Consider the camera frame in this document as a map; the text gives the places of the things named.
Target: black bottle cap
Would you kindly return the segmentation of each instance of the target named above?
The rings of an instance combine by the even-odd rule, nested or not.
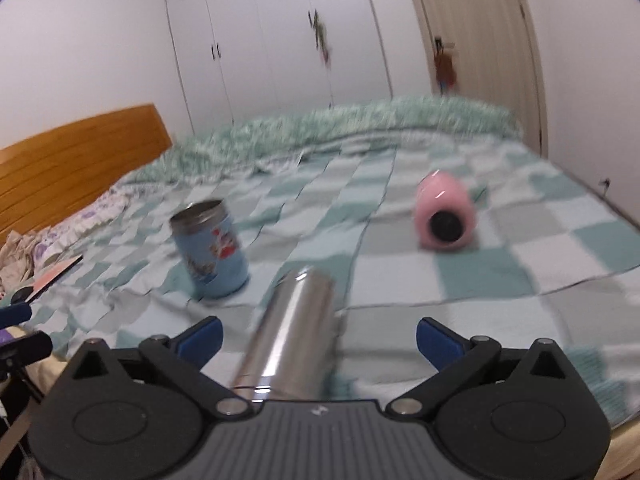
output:
[[[460,240],[464,232],[462,221],[451,211],[438,211],[429,220],[429,228],[438,240],[446,244]]]

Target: metal can rim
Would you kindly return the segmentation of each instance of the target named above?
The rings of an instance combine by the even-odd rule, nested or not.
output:
[[[184,233],[193,232],[210,220],[221,222],[227,216],[222,199],[211,199],[190,204],[187,208],[178,211],[169,219],[172,231]]]

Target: hanging toy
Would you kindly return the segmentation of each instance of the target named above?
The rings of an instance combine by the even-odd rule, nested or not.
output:
[[[314,13],[313,19],[311,19],[311,12],[309,12],[309,24],[316,33],[316,49],[320,51],[322,62],[325,65],[329,65],[329,47],[326,44],[326,27],[320,20],[318,10]]]
[[[453,58],[451,54],[445,52],[445,47],[453,48],[455,43],[442,43],[442,38],[435,38],[436,54],[433,57],[433,62],[436,65],[436,80],[440,87],[440,95],[444,95],[449,92],[449,89],[455,86],[458,81],[458,75],[453,68]]]

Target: blue can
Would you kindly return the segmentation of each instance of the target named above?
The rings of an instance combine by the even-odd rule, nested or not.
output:
[[[222,200],[191,204],[169,225],[197,292],[222,298],[246,283],[247,262]]]

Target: stainless steel bottle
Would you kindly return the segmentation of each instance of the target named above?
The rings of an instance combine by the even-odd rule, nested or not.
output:
[[[319,399],[337,328],[333,280],[312,267],[290,272],[273,291],[233,390],[253,402]]]

